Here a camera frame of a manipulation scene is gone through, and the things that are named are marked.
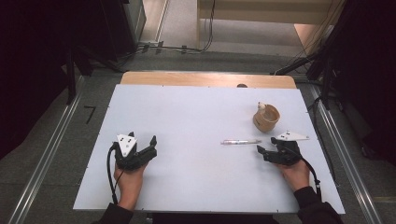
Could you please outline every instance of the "white pen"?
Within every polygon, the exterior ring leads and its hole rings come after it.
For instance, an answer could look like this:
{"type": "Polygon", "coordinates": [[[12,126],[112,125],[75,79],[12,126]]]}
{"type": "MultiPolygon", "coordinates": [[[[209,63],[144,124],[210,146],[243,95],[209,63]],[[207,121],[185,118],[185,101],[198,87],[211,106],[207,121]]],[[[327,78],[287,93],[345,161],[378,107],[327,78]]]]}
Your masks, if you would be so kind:
{"type": "Polygon", "coordinates": [[[249,139],[249,140],[224,140],[220,142],[222,145],[246,145],[246,144],[259,144],[261,140],[249,139]]]}

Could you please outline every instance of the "white panel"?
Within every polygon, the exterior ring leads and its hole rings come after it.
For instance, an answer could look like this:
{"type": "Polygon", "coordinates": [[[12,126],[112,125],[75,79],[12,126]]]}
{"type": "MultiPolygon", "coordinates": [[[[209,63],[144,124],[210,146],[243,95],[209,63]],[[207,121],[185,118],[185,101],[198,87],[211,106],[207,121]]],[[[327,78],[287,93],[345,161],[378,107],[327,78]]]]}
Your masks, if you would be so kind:
{"type": "Polygon", "coordinates": [[[295,213],[291,189],[256,145],[220,144],[260,139],[261,146],[276,150],[270,137],[286,130],[310,137],[298,144],[316,169],[323,201],[345,213],[299,90],[141,85],[116,87],[74,209],[106,209],[111,202],[108,149],[118,133],[134,132],[137,150],[147,147],[152,135],[158,141],[158,156],[145,171],[136,210],[295,213]],[[252,121],[259,101],[280,113],[269,133],[261,133],[252,121]]]}

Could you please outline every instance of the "wire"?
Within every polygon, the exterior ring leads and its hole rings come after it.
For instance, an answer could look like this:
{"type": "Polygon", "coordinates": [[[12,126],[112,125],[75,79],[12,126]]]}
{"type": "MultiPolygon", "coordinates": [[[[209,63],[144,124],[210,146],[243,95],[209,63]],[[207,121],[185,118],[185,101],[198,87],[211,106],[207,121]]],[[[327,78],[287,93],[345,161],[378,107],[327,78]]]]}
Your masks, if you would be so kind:
{"type": "Polygon", "coordinates": [[[121,57],[121,59],[125,58],[125,60],[122,63],[118,63],[117,66],[118,67],[123,67],[132,56],[134,56],[134,55],[136,55],[138,53],[142,53],[142,52],[143,52],[143,49],[137,49],[134,53],[130,53],[130,54],[127,54],[127,55],[121,57]]]}
{"type": "Polygon", "coordinates": [[[120,174],[119,177],[117,178],[116,185],[114,186],[114,189],[117,188],[117,185],[119,184],[119,180],[120,180],[121,176],[123,175],[123,172],[124,172],[124,171],[125,171],[125,170],[122,170],[122,171],[121,171],[121,174],[120,174]]]}
{"type": "Polygon", "coordinates": [[[322,84],[320,84],[320,83],[317,83],[316,81],[310,81],[310,80],[307,80],[307,81],[301,81],[301,80],[295,80],[294,81],[296,84],[308,84],[308,85],[315,85],[315,86],[322,86],[322,84]]]}
{"type": "Polygon", "coordinates": [[[317,173],[315,172],[314,167],[306,159],[304,159],[304,157],[301,154],[298,154],[294,150],[292,150],[288,147],[285,147],[285,146],[282,146],[282,148],[285,148],[288,152],[297,156],[300,160],[305,162],[306,166],[308,167],[309,171],[311,171],[312,176],[314,177],[315,187],[317,189],[317,195],[318,195],[319,199],[321,200],[320,180],[318,180],[317,173]]]}
{"type": "Polygon", "coordinates": [[[318,27],[318,29],[314,32],[314,34],[312,35],[312,38],[311,38],[311,40],[309,41],[309,43],[307,44],[307,46],[306,46],[304,49],[302,49],[300,52],[298,52],[296,55],[294,55],[294,57],[292,57],[291,59],[289,59],[289,61],[286,63],[285,66],[283,66],[283,67],[281,67],[280,69],[276,70],[276,71],[274,72],[274,76],[276,75],[276,73],[277,73],[278,71],[282,70],[283,68],[288,67],[291,60],[294,59],[293,62],[295,63],[298,59],[300,59],[300,56],[301,56],[309,47],[315,45],[316,43],[318,43],[318,41],[321,42],[321,39],[323,38],[323,36],[325,36],[327,33],[329,33],[329,30],[327,30],[324,34],[322,34],[322,36],[321,36],[320,38],[318,38],[316,41],[314,41],[314,42],[312,42],[312,41],[315,39],[315,36],[317,35],[318,30],[320,29],[320,27],[322,27],[322,25],[324,24],[324,22],[327,21],[326,26],[328,26],[329,23],[332,21],[334,15],[336,14],[335,12],[336,12],[337,9],[341,6],[341,2],[342,2],[342,1],[339,1],[339,2],[338,2],[337,7],[335,8],[335,10],[333,11],[333,14],[332,14],[332,15],[330,16],[330,18],[329,18],[330,9],[332,8],[332,4],[333,4],[333,0],[332,0],[332,2],[331,2],[331,4],[330,4],[329,8],[327,9],[327,16],[326,16],[326,18],[322,21],[322,23],[320,24],[320,26],[318,27]]]}
{"type": "Polygon", "coordinates": [[[114,203],[114,204],[118,204],[118,203],[119,203],[119,200],[117,199],[116,189],[115,189],[115,187],[113,186],[113,180],[112,180],[112,178],[111,178],[111,172],[110,172],[110,156],[111,156],[111,152],[112,152],[114,149],[116,149],[116,144],[117,144],[117,143],[113,143],[113,145],[111,146],[111,148],[108,150],[108,153],[107,153],[107,163],[106,163],[106,166],[107,166],[107,177],[108,177],[108,182],[109,182],[109,184],[110,184],[110,188],[111,188],[111,197],[112,197],[112,199],[113,199],[113,203],[114,203]]]}
{"type": "Polygon", "coordinates": [[[322,149],[323,149],[323,152],[325,154],[326,161],[329,164],[329,168],[330,168],[331,173],[332,173],[332,180],[336,183],[334,165],[332,164],[332,159],[330,157],[329,151],[327,150],[326,145],[324,144],[323,136],[322,136],[322,134],[321,134],[321,132],[320,132],[320,130],[318,128],[317,111],[318,111],[318,103],[321,100],[321,98],[322,97],[319,96],[317,99],[315,99],[314,103],[311,106],[309,106],[307,109],[308,109],[308,111],[313,109],[314,129],[315,129],[315,132],[318,134],[319,140],[320,140],[320,142],[322,144],[322,149]]]}
{"type": "Polygon", "coordinates": [[[168,49],[168,50],[176,50],[182,53],[187,54],[200,54],[202,52],[207,51],[210,46],[212,45],[213,41],[213,19],[215,16],[215,7],[216,7],[216,0],[213,0],[212,9],[210,12],[210,19],[209,19],[209,38],[202,49],[188,49],[188,48],[178,48],[178,47],[156,47],[156,46],[148,46],[148,49],[168,49]]]}
{"type": "Polygon", "coordinates": [[[309,68],[306,67],[306,64],[304,64],[303,67],[305,68],[306,72],[308,72],[309,68]]]}

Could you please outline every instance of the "person's right hand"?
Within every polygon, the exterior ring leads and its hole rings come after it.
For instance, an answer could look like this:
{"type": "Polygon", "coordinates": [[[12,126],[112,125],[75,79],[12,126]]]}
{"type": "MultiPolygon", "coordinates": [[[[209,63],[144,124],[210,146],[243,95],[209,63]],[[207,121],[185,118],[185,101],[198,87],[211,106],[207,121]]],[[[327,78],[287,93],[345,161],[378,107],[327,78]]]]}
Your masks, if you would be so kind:
{"type": "Polygon", "coordinates": [[[114,179],[117,180],[120,177],[118,182],[120,188],[120,201],[118,206],[134,211],[134,206],[136,205],[143,185],[143,173],[148,164],[149,163],[146,163],[134,171],[122,171],[117,166],[117,163],[115,164],[114,179]]]}
{"type": "Polygon", "coordinates": [[[309,168],[304,161],[299,160],[291,166],[280,164],[275,166],[282,172],[293,192],[309,186],[309,168]]]}

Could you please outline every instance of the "black sleeve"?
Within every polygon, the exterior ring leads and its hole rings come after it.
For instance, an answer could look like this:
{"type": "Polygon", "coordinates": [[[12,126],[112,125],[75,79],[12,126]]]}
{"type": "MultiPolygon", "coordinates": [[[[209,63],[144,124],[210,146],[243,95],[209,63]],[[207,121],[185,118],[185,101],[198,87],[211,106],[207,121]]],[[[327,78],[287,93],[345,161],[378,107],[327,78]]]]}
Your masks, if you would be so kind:
{"type": "Polygon", "coordinates": [[[329,203],[322,203],[311,187],[305,187],[294,192],[300,205],[298,217],[304,224],[340,224],[340,216],[329,203]]]}
{"type": "Polygon", "coordinates": [[[133,212],[116,206],[114,203],[109,203],[102,218],[92,224],[128,224],[133,216],[133,212]]]}

